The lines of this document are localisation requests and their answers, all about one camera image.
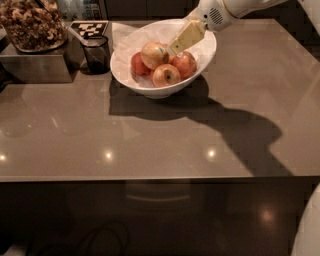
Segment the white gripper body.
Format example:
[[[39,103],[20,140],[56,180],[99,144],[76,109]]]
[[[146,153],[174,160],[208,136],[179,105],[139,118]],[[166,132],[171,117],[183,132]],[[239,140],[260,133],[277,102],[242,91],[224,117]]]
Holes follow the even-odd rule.
[[[231,12],[233,0],[199,0],[193,15],[212,32],[220,32],[234,23],[237,17]]]

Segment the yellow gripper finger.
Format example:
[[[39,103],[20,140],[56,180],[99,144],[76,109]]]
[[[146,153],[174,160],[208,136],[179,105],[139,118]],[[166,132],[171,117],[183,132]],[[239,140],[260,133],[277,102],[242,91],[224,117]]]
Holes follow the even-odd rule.
[[[172,39],[166,49],[173,56],[201,41],[206,31],[206,24],[201,20],[169,20],[167,27],[172,34]]]

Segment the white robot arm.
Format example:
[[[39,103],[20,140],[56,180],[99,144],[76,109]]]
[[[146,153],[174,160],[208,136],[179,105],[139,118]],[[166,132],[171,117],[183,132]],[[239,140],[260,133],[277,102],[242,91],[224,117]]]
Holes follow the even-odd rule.
[[[220,32],[256,10],[287,0],[199,0],[198,6],[186,16],[186,24],[173,37],[167,50],[178,55],[204,38],[205,31]],[[308,199],[302,214],[290,256],[320,256],[320,184]]]

